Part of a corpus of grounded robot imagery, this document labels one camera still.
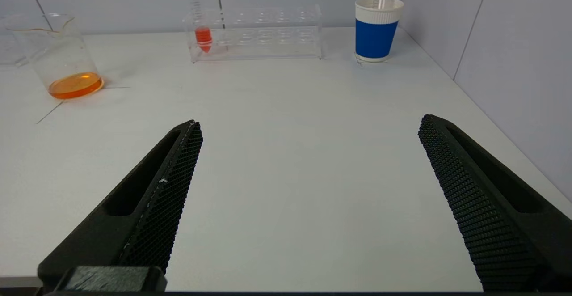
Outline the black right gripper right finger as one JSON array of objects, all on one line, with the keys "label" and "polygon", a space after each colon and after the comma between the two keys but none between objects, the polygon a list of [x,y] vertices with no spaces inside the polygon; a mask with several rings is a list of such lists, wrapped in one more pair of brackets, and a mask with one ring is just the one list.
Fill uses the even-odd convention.
[{"label": "black right gripper right finger", "polygon": [[483,290],[570,293],[571,219],[448,120],[417,135]]}]

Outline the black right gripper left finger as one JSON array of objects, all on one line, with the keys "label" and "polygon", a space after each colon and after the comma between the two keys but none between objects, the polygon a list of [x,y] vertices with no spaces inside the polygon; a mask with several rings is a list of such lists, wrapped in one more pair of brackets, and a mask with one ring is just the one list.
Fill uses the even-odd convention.
[{"label": "black right gripper left finger", "polygon": [[189,120],[171,129],[41,263],[45,291],[77,266],[166,272],[203,137]]}]

